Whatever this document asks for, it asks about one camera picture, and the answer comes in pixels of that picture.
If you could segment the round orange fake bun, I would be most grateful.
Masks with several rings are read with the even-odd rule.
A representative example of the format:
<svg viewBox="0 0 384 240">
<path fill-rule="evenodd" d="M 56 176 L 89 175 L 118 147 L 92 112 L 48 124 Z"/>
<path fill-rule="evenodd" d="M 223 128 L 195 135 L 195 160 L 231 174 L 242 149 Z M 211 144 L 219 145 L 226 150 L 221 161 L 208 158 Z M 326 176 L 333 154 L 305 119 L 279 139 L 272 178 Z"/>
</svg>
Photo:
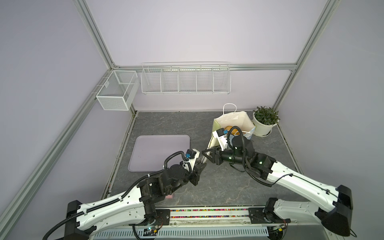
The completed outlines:
<svg viewBox="0 0 384 240">
<path fill-rule="evenodd" d="M 232 126 L 227 126 L 225 128 L 225 130 L 229 132 L 231 130 L 231 128 L 232 128 Z M 237 135 L 238 134 L 238 130 L 237 129 L 232 130 L 231 134 Z"/>
</svg>

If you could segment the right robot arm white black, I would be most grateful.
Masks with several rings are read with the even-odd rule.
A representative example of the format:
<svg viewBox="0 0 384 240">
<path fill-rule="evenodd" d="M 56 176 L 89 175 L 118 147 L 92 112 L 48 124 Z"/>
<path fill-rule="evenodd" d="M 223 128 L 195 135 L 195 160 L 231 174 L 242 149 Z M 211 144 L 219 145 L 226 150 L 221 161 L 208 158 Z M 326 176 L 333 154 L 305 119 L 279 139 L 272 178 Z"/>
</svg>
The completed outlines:
<svg viewBox="0 0 384 240">
<path fill-rule="evenodd" d="M 356 236 L 352 230 L 353 195 L 344 185 L 334 187 L 310 179 L 266 154 L 255 151 L 253 143 L 241 136 L 235 136 L 226 148 L 216 146 L 202 151 L 210 162 L 221 165 L 241 165 L 259 184 L 271 188 L 283 186 L 309 200 L 314 207 L 309 214 L 315 217 L 327 230 L 343 237 Z"/>
</svg>

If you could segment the paper bag with landscape print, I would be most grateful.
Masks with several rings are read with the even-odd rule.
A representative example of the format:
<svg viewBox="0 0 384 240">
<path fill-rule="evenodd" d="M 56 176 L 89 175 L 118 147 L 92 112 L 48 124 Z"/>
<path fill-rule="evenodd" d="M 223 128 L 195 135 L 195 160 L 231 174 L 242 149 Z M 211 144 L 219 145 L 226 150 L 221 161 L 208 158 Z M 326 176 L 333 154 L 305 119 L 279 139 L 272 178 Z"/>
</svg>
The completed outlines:
<svg viewBox="0 0 384 240">
<path fill-rule="evenodd" d="M 232 112 L 225 113 L 225 109 L 229 105 L 234 106 L 235 109 Z M 248 114 L 245 111 L 237 111 L 237 106 L 232 103 L 226 103 L 223 105 L 222 115 L 215 118 L 213 121 L 212 133 L 221 128 L 225 129 L 228 126 L 239 127 L 248 140 L 252 138 L 256 129 Z"/>
</svg>

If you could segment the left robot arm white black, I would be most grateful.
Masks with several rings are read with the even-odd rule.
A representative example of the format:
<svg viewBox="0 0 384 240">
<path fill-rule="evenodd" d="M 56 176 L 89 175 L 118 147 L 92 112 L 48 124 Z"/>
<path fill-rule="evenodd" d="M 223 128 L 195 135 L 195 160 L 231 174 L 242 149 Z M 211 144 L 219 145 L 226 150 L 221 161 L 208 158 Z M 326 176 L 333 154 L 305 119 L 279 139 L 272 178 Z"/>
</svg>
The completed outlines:
<svg viewBox="0 0 384 240">
<path fill-rule="evenodd" d="M 139 178 L 127 191 L 110 198 L 89 204 L 72 201 L 68 203 L 66 218 L 48 230 L 43 238 L 48 239 L 61 226 L 65 226 L 64 240 L 87 240 L 98 232 L 124 224 L 152 223 L 158 216 L 155 204 L 187 183 L 196 186 L 206 166 L 173 165 Z"/>
</svg>

